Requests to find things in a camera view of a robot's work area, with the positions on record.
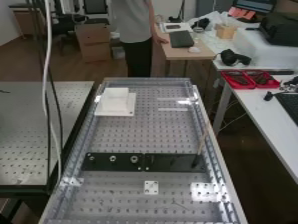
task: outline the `metal table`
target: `metal table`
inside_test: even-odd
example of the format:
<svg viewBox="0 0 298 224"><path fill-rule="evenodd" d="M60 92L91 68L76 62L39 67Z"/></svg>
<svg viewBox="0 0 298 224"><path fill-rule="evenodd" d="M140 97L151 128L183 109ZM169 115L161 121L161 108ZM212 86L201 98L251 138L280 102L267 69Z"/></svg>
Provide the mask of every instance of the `metal table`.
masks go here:
<svg viewBox="0 0 298 224"><path fill-rule="evenodd" d="M189 79L107 79L99 96L107 87L130 87L138 94L135 117L96 117L95 100L40 223L248 223L212 127L203 151L205 171L83 170L91 153L195 155L208 123ZM159 182L156 195L146 194L146 181Z"/></svg>
<svg viewBox="0 0 298 224"><path fill-rule="evenodd" d="M64 125L64 146L91 94L94 82L56 82ZM0 193L24 192L47 184L47 119L40 82L0 83ZM58 111L50 93L59 133ZM51 171L58 162L52 144Z"/></svg>

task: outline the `white cable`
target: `white cable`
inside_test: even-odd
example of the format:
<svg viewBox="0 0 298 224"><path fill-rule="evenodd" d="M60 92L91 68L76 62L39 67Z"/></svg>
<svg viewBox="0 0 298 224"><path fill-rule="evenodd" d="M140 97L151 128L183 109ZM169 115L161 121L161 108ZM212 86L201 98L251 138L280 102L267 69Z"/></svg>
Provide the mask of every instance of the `white cable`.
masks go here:
<svg viewBox="0 0 298 224"><path fill-rule="evenodd" d="M212 12L215 12L215 11L216 11L216 7L217 7L217 0L213 0Z"/></svg>
<svg viewBox="0 0 298 224"><path fill-rule="evenodd" d="M44 108L44 114L46 117L48 118L48 113L47 113L47 107L46 107L46 96L47 96L47 82L48 82L48 69L50 69L50 60L51 60L51 53L52 53L52 22L51 22L51 9L50 9L50 0L46 0L46 12L47 12L47 29L48 29L48 45L47 45L47 56L46 56L46 63L44 63L44 75L43 75L43 108ZM56 151L58 151L58 160L59 160L59 179L58 179L58 184L62 179L62 149L60 149L60 143L59 143L59 138L58 134L55 131L54 123L51 121L51 132L54 136L54 141L55 141L55 146L56 146Z"/></svg>
<svg viewBox="0 0 298 224"><path fill-rule="evenodd" d="M244 113L240 117L237 117L232 122L229 122L225 127L220 130L223 131L232 123L235 123L236 121L239 121L244 116L247 115L247 113Z"/></svg>

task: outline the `black metal bracket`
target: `black metal bracket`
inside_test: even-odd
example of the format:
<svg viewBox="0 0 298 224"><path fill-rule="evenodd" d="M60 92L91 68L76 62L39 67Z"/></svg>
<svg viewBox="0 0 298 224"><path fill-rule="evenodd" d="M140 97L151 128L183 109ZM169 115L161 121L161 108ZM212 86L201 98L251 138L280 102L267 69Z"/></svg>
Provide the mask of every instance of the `black metal bracket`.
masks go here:
<svg viewBox="0 0 298 224"><path fill-rule="evenodd" d="M83 171L205 173L195 154L87 153Z"/></svg>

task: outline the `monitor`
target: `monitor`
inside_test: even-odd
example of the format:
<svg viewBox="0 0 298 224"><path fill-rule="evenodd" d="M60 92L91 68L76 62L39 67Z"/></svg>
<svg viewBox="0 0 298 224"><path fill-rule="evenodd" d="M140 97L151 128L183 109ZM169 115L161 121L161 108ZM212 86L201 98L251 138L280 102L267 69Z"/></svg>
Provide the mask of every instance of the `monitor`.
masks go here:
<svg viewBox="0 0 298 224"><path fill-rule="evenodd" d="M277 0L235 0L235 6L263 14L271 13L277 5Z"/></svg>

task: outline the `white container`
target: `white container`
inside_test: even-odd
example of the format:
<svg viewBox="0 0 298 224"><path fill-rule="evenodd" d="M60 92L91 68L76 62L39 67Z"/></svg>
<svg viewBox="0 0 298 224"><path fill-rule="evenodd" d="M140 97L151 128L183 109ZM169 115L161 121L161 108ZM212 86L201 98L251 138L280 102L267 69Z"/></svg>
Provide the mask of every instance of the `white container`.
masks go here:
<svg viewBox="0 0 298 224"><path fill-rule="evenodd" d="M298 47L272 45L260 31L240 28L233 39L239 52L253 58L256 66L273 69L296 69Z"/></svg>
<svg viewBox="0 0 298 224"><path fill-rule="evenodd" d="M128 111L128 88L107 88L102 98L106 111Z"/></svg>

